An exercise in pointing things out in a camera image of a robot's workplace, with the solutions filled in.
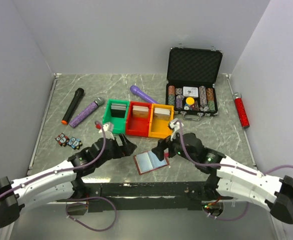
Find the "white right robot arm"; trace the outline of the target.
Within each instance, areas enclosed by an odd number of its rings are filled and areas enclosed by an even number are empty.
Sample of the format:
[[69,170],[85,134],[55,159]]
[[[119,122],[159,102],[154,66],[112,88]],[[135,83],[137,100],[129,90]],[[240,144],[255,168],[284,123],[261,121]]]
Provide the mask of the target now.
[[205,147],[194,133],[160,139],[151,150],[159,160],[176,155],[192,162],[209,177],[204,187],[210,199],[230,197],[255,204],[269,211],[277,220],[293,224],[293,178],[262,173],[233,160],[231,157]]

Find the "blue owl card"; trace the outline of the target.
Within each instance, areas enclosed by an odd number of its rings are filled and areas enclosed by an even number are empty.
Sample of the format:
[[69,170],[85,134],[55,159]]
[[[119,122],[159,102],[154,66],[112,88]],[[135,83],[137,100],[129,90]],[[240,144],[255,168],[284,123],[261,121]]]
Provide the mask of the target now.
[[73,150],[79,150],[82,147],[83,143],[82,143],[82,141],[79,138],[76,138],[76,137],[73,137],[72,136],[69,139],[67,145],[69,147],[71,147]]

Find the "red plastic card bin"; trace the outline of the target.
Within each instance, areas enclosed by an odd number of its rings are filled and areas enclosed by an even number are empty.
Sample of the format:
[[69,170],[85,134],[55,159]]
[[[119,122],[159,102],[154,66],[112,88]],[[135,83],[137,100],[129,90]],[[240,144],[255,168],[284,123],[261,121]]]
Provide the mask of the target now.
[[148,137],[151,118],[151,103],[131,101],[125,125],[125,134],[136,137]]

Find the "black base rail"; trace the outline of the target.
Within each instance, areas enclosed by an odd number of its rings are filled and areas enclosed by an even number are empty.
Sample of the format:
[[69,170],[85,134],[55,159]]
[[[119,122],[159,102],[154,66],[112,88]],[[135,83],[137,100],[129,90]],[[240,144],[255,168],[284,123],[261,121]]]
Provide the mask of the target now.
[[201,211],[202,204],[220,197],[204,181],[189,182],[131,182],[131,183],[83,183],[75,187],[69,199],[103,197],[119,210],[187,209]]

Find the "purple glitter toy microphone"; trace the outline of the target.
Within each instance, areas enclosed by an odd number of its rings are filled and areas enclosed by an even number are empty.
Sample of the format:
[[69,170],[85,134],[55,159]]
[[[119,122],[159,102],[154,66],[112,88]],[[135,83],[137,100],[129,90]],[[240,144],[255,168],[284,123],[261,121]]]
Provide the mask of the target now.
[[105,103],[103,97],[97,97],[93,102],[91,102],[84,110],[82,110],[74,119],[69,122],[72,128],[76,128],[80,123],[82,123],[90,114],[97,110],[101,105]]

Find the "white playing card deck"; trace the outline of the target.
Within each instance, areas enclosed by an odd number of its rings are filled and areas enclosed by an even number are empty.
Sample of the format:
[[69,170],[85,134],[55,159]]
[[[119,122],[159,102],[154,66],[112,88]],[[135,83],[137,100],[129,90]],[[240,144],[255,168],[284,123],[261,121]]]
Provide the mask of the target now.
[[199,97],[199,88],[198,87],[191,87],[191,86],[184,86],[182,88],[182,94],[185,97],[198,98]]

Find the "red leather card holder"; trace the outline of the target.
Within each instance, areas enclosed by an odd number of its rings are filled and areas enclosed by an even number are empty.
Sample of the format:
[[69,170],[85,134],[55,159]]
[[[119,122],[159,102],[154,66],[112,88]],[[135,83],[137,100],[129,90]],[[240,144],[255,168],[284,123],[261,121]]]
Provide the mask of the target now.
[[150,150],[137,154],[133,157],[138,174],[143,175],[157,169],[168,166],[169,153],[164,153],[164,159],[159,160],[158,157]]

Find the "black poker chip case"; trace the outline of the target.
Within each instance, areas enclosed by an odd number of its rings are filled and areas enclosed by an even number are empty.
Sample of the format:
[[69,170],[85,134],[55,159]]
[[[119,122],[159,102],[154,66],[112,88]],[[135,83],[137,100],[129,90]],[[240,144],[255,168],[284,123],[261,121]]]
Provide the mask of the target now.
[[[219,114],[215,84],[223,52],[216,49],[172,47],[166,74],[165,103],[185,120],[199,121],[202,117]],[[183,87],[197,87],[199,97],[193,105],[186,104]]]

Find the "black toy microphone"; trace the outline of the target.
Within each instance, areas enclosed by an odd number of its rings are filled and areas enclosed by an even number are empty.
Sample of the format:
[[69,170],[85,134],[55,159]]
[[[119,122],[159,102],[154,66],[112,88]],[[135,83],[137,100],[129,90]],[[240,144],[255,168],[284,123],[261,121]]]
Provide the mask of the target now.
[[68,125],[72,116],[74,115],[74,112],[76,111],[77,107],[79,106],[81,100],[83,99],[85,95],[85,90],[81,87],[79,87],[75,93],[74,96],[61,120],[61,123],[63,125]]

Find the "purple plastic toy microphone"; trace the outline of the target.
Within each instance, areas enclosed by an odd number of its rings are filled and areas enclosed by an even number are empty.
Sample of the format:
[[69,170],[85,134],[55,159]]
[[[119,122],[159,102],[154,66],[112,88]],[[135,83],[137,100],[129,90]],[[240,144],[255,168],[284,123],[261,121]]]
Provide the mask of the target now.
[[129,90],[131,91],[131,93],[133,93],[135,96],[138,96],[139,98],[141,98],[142,100],[144,100],[147,103],[151,103],[151,104],[158,104],[158,102],[156,100],[154,100],[152,97],[150,97],[149,95],[147,95],[145,92],[143,92],[138,86],[136,85],[132,85]]

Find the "yellow plastic card bin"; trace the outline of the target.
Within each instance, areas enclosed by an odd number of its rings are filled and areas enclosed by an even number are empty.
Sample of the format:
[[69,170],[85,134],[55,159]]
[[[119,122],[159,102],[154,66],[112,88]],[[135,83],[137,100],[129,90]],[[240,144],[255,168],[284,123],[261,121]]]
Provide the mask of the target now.
[[172,134],[169,123],[174,118],[174,107],[165,104],[151,104],[148,137],[164,139]]

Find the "red owl card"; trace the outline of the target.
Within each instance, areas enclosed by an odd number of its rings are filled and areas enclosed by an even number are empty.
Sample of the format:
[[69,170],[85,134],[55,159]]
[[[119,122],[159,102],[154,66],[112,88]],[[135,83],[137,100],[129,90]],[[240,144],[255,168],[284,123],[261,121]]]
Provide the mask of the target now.
[[55,140],[61,147],[65,147],[70,139],[64,133],[61,133],[55,138]]

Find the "yellow poker dealer chip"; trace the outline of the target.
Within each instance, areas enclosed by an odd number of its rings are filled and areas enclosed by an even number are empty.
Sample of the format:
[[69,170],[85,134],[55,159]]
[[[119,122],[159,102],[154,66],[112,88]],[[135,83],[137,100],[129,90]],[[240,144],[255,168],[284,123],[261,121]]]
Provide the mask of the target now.
[[187,97],[185,103],[191,106],[195,103],[195,99],[193,97]]

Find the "green plastic card bin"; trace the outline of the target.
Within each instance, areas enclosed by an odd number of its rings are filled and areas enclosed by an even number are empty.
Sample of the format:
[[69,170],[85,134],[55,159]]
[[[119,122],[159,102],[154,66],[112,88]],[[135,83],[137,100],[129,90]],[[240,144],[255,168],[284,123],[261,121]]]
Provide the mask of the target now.
[[113,134],[125,134],[129,105],[128,100],[109,99],[107,101],[102,123],[113,124]]

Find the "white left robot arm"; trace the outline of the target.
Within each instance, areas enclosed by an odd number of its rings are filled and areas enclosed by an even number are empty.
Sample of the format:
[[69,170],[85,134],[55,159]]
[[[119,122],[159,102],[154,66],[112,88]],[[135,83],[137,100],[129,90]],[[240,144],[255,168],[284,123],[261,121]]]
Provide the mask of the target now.
[[26,211],[55,201],[84,202],[89,196],[82,178],[105,162],[128,157],[137,148],[123,134],[100,138],[58,165],[20,179],[0,178],[0,229]]

